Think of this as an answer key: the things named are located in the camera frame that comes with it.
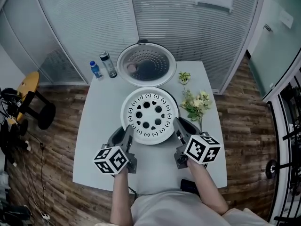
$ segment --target white flower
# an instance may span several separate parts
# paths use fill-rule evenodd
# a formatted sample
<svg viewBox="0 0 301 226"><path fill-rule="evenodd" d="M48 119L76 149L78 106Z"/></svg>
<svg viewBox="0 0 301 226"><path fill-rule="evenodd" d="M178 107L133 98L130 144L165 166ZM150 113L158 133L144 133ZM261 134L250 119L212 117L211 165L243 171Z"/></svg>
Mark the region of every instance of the white flower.
<svg viewBox="0 0 301 226"><path fill-rule="evenodd" d="M204 92L204 91L201 91L201 96L207 96L208 94L206 93L206 92Z"/></svg>
<svg viewBox="0 0 301 226"><path fill-rule="evenodd" d="M197 99L194 99L193 100L193 106L195 107L199 107L200 105L203 105L204 102L202 100L197 100Z"/></svg>

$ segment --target wooden floor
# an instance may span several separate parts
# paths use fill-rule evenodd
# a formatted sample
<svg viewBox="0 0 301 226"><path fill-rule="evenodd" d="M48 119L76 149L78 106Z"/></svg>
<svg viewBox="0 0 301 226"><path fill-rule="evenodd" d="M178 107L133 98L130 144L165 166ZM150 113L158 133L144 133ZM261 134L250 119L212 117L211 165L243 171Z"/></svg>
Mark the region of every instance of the wooden floor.
<svg viewBox="0 0 301 226"><path fill-rule="evenodd" d="M215 96L225 144L228 187L221 193L231 207L249 208L267 219L273 200L275 181L265 177L265 166L276 158L276 138L269 107L259 91L244 58L224 95ZM48 130L42 131L31 118L29 131L45 145L43 183L46 212L55 225L92 226L108 222L111 192L72 182L76 137L88 87L40 88L56 105L56 117ZM35 100L36 108L40 104ZM44 211L41 185L41 149L26 135L32 151L24 151L29 182L38 206ZM8 163L9 199L14 205L30 205L35 225L43 222L34 205L24 170L22 151L14 149L18 166Z"/></svg>

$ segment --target blue water bottle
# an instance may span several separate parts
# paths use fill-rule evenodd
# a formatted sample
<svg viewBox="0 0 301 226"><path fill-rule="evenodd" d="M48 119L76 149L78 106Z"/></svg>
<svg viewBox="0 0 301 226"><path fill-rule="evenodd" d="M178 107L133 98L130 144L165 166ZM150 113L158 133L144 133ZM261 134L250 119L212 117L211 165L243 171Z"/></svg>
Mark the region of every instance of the blue water bottle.
<svg viewBox="0 0 301 226"><path fill-rule="evenodd" d="M90 65L93 74L95 74L97 79L100 79L103 75L100 73L98 65L95 63L95 61L91 61Z"/></svg>

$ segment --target white bowl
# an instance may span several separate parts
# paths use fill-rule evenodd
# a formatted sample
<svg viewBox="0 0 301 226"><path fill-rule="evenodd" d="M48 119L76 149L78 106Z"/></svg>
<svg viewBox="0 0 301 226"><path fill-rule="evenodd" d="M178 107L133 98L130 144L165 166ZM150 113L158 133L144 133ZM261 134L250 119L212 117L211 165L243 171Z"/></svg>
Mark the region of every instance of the white bowl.
<svg viewBox="0 0 301 226"><path fill-rule="evenodd" d="M179 117L178 106L164 90L143 87L127 96L121 107L123 129L134 128L134 140L155 145L167 140L174 132L173 121Z"/></svg>

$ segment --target door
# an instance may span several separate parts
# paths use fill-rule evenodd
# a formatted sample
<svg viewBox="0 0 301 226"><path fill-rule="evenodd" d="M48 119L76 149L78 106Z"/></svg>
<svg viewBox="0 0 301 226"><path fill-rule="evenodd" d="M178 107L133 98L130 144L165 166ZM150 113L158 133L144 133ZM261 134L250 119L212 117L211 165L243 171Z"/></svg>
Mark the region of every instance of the door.
<svg viewBox="0 0 301 226"><path fill-rule="evenodd" d="M301 47L301 0L271 0L265 24L250 60L261 95L285 74Z"/></svg>

